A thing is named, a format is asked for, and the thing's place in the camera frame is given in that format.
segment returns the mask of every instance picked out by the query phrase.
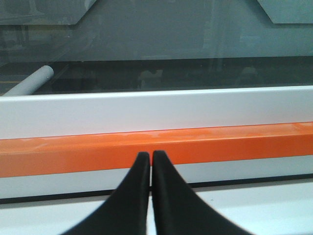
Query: orange metal bar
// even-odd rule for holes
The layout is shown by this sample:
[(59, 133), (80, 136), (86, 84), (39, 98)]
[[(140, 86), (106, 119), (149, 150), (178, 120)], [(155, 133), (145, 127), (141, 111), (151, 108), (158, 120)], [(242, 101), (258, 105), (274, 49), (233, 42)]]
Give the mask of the orange metal bar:
[(313, 155), (313, 122), (0, 140), (0, 177), (129, 168), (157, 149), (174, 164)]

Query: glass panel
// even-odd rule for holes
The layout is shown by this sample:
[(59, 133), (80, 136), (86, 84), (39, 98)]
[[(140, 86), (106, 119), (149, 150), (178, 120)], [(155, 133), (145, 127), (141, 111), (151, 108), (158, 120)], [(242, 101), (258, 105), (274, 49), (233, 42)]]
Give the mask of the glass panel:
[(0, 0), (1, 94), (43, 65), (54, 75), (32, 94), (313, 84), (313, 24), (274, 24), (257, 0), (72, 0), (85, 7), (73, 25), (55, 23), (69, 5), (12, 2)]

